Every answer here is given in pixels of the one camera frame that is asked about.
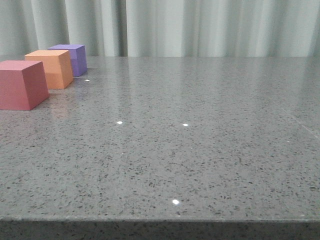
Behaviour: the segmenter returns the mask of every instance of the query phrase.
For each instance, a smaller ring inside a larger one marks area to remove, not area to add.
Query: curtain fold
[[[88,56],[318,56],[320,0],[0,1],[0,55],[56,44]]]

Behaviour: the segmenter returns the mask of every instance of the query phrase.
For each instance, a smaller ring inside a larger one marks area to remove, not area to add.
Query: purple cube
[[[87,59],[85,45],[58,44],[49,47],[48,50],[69,50],[72,72],[74,77],[79,77],[87,71]]]

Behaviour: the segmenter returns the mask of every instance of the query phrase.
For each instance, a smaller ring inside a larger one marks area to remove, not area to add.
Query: cube face
[[[72,81],[70,53],[67,50],[38,50],[24,56],[42,61],[48,89],[65,89]]]
[[[85,45],[59,44],[49,47],[48,50],[68,50],[70,52],[73,76],[79,77],[87,71]]]
[[[0,62],[1,110],[31,110],[48,97],[42,62]]]

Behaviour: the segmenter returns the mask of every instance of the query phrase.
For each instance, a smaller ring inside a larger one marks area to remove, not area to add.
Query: orange cube
[[[68,50],[37,50],[24,59],[43,62],[48,89],[65,89],[74,80]]]

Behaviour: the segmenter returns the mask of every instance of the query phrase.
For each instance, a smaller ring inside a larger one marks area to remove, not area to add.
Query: tabletop
[[[319,63],[88,57],[0,110],[0,220],[320,221]]]

